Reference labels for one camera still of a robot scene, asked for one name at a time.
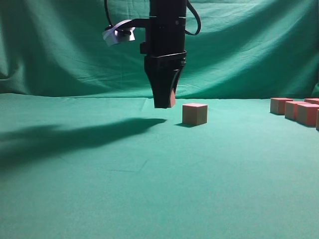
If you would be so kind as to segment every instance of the wooden cube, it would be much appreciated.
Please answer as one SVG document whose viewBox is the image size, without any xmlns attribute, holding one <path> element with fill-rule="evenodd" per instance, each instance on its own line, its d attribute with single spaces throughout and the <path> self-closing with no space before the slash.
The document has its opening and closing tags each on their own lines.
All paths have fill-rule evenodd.
<svg viewBox="0 0 319 239">
<path fill-rule="evenodd" d="M 316 123 L 316 129 L 319 130 L 319 110 L 317 110 L 317 123 Z"/>
<path fill-rule="evenodd" d="M 208 105 L 205 104 L 184 104 L 182 106 L 184 124 L 200 125 L 207 123 Z"/>
<path fill-rule="evenodd" d="M 317 104 L 297 105 L 296 121 L 306 126 L 315 126 L 317 122 L 318 110 L 319 110 L 319 105 Z"/>
<path fill-rule="evenodd" d="M 287 101 L 293 101 L 293 99 L 290 99 L 290 98 L 271 98 L 270 99 L 270 113 L 277 114 L 277 115 L 284 115 Z"/>
<path fill-rule="evenodd" d="M 289 120 L 296 120 L 297 106 L 301 104 L 309 104 L 304 101 L 287 101 L 285 107 L 285 118 Z"/>
<path fill-rule="evenodd" d="M 309 99 L 305 99 L 305 102 L 319 105 L 319 98 L 309 98 Z"/>
</svg>

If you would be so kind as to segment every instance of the green table surface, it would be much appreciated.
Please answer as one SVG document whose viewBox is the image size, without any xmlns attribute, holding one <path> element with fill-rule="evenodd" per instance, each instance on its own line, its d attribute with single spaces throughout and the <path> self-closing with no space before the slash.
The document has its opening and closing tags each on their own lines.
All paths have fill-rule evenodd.
<svg viewBox="0 0 319 239">
<path fill-rule="evenodd" d="M 269 108 L 2 94 L 0 238 L 319 238 L 319 132 Z"/>
</svg>

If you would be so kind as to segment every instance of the green backdrop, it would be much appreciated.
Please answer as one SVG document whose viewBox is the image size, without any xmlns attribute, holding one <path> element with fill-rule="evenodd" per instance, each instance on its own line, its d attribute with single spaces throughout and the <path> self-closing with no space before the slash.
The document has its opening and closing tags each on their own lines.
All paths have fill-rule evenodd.
<svg viewBox="0 0 319 239">
<path fill-rule="evenodd" d="M 317 0 L 193 0 L 178 98 L 319 96 Z M 109 0 L 114 22 L 149 0 Z M 0 0 L 0 93 L 152 97 L 136 41 L 108 48 L 102 0 Z M 187 29 L 196 30 L 188 12 Z"/>
</svg>

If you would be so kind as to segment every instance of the pink block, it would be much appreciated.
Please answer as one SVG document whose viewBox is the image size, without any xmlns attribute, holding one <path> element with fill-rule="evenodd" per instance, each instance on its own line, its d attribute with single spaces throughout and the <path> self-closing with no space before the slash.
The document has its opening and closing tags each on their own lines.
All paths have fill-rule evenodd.
<svg viewBox="0 0 319 239">
<path fill-rule="evenodd" d="M 297 106 L 301 104 L 309 104 L 304 101 L 287 101 L 285 107 L 285 118 L 290 120 L 296 120 Z"/>
<path fill-rule="evenodd" d="M 208 105 L 205 104 L 184 104 L 182 122 L 191 125 L 207 123 Z"/>
<path fill-rule="evenodd" d="M 317 104 L 297 105 L 296 121 L 307 126 L 315 126 L 317 122 L 318 110 L 319 105 Z"/>
<path fill-rule="evenodd" d="M 270 113 L 277 114 L 277 115 L 284 115 L 287 101 L 293 101 L 293 99 L 290 99 L 290 98 L 271 98 L 270 99 Z"/>
<path fill-rule="evenodd" d="M 305 99 L 305 102 L 319 105 L 319 98 L 308 98 L 308 99 Z"/>
</svg>

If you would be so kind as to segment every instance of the pink-edged cube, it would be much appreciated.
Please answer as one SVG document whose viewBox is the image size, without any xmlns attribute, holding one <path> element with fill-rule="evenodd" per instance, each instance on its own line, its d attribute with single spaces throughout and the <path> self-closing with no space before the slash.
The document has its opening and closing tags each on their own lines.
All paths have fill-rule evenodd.
<svg viewBox="0 0 319 239">
<path fill-rule="evenodd" d="M 316 126 L 318 110 L 319 105 L 317 104 L 297 105 L 296 121 L 306 126 Z"/>
<path fill-rule="evenodd" d="M 285 107 L 285 118 L 289 120 L 296 120 L 297 106 L 301 104 L 310 104 L 304 101 L 287 101 Z"/>
<path fill-rule="evenodd" d="M 205 104 L 184 104 L 182 106 L 182 122 L 190 125 L 200 125 L 207 123 L 208 105 Z"/>
<path fill-rule="evenodd" d="M 305 99 L 305 102 L 319 105 L 319 98 L 308 98 L 308 99 Z"/>
<path fill-rule="evenodd" d="M 290 98 L 271 98 L 270 99 L 270 113 L 273 113 L 276 115 L 284 115 L 287 101 L 293 101 L 293 99 L 290 99 Z"/>
</svg>

